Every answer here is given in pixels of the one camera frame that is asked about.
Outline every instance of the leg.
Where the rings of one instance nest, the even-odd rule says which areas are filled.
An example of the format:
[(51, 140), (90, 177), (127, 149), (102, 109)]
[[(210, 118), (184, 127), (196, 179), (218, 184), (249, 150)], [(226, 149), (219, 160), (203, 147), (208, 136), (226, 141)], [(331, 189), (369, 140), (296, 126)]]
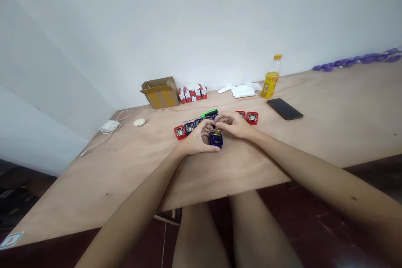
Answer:
[(230, 197), (234, 256), (243, 267), (303, 267), (257, 191)]
[(184, 267), (230, 267), (207, 202), (183, 207), (173, 268)]

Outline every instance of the plastic bottle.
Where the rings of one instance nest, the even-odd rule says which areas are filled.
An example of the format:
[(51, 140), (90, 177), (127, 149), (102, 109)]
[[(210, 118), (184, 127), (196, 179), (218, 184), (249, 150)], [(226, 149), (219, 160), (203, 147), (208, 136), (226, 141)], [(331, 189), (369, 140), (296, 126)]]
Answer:
[(276, 54), (273, 57), (273, 62), (269, 65), (269, 72), (265, 75), (265, 82), (263, 90), (261, 91), (261, 97), (271, 98), (278, 82), (279, 75), (282, 71), (281, 67), (281, 54)]

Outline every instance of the plywood tabletop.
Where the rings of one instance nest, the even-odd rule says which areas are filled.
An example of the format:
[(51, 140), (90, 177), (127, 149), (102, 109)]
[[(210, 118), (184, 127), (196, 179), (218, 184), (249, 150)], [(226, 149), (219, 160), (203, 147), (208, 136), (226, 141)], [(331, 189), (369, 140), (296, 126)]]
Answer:
[[(108, 141), (74, 160), (13, 232), (15, 246), (101, 227), (124, 199), (179, 143), (173, 128), (210, 109), (256, 111), (256, 127), (341, 168), (402, 154), (402, 63), (356, 65), (281, 77), (274, 98), (304, 118), (286, 121), (259, 96), (208, 99), (132, 115)], [(146, 124), (134, 127), (136, 119)], [(88, 146), (104, 139), (98, 134)], [(259, 147), (224, 133), (219, 153), (188, 156), (179, 165), (161, 211), (289, 181)]]

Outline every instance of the smartphone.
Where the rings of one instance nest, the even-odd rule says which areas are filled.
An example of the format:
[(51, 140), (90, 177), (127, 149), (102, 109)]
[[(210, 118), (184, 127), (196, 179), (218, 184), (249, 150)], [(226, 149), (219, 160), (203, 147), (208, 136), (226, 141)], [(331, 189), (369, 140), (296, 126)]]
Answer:
[(303, 117), (299, 111), (289, 105), (281, 98), (268, 100), (267, 104), (270, 105), (276, 112), (286, 120), (300, 119)]

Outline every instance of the white cable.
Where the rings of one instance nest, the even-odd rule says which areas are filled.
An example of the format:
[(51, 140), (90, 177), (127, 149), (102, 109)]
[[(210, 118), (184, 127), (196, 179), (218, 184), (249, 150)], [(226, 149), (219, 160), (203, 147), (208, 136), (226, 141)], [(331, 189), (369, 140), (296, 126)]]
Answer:
[[(119, 122), (119, 121), (121, 121), (121, 120), (123, 120), (123, 119), (126, 119), (127, 117), (129, 117), (129, 116), (131, 115), (131, 113), (130, 113), (130, 114), (127, 115), (126, 117), (124, 117), (124, 118), (122, 118), (122, 119), (119, 119), (120, 114), (122, 114), (123, 112), (129, 112), (129, 111), (128, 111), (128, 110), (124, 110), (124, 111), (120, 112), (120, 113), (118, 114), (118, 116), (117, 116), (117, 118), (116, 118), (115, 121)], [(110, 135), (109, 135), (106, 139), (102, 140), (101, 142), (98, 142), (97, 144), (95, 144), (95, 145), (93, 145), (93, 146), (87, 148), (85, 151), (82, 152), (82, 154), (80, 155), (80, 157), (84, 156), (84, 155), (87, 153), (88, 150), (90, 150), (90, 149), (96, 147), (97, 145), (99, 145), (99, 144), (101, 144), (102, 142), (105, 142), (106, 140), (108, 140), (109, 138), (111, 138), (112, 135), (113, 135), (113, 133), (116, 132), (117, 130), (119, 130), (120, 127), (121, 127), (121, 123), (119, 123), (119, 125), (118, 125), (114, 130), (105, 131), (105, 130), (99, 129), (102, 134), (110, 134)]]

